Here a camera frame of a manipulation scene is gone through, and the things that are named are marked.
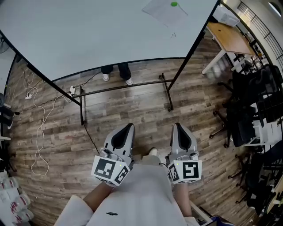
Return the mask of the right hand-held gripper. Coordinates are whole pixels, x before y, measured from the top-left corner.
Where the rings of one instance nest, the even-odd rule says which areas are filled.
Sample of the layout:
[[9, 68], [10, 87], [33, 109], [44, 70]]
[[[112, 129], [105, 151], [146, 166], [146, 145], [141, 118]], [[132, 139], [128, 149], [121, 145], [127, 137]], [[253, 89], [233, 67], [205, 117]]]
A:
[[165, 157], [169, 181], [173, 184], [181, 184], [200, 180], [202, 161], [199, 160], [197, 140], [193, 133], [182, 124], [175, 123], [170, 145], [172, 153]]

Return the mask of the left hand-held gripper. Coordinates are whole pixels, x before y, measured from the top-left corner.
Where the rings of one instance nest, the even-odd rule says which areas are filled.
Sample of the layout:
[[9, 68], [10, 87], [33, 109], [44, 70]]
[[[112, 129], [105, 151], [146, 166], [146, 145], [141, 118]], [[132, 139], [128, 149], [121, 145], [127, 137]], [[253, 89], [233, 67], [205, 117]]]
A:
[[131, 150], [134, 138], [133, 123], [120, 126], [109, 133], [104, 142], [104, 148], [94, 158], [91, 175], [111, 187], [120, 186], [133, 167]]

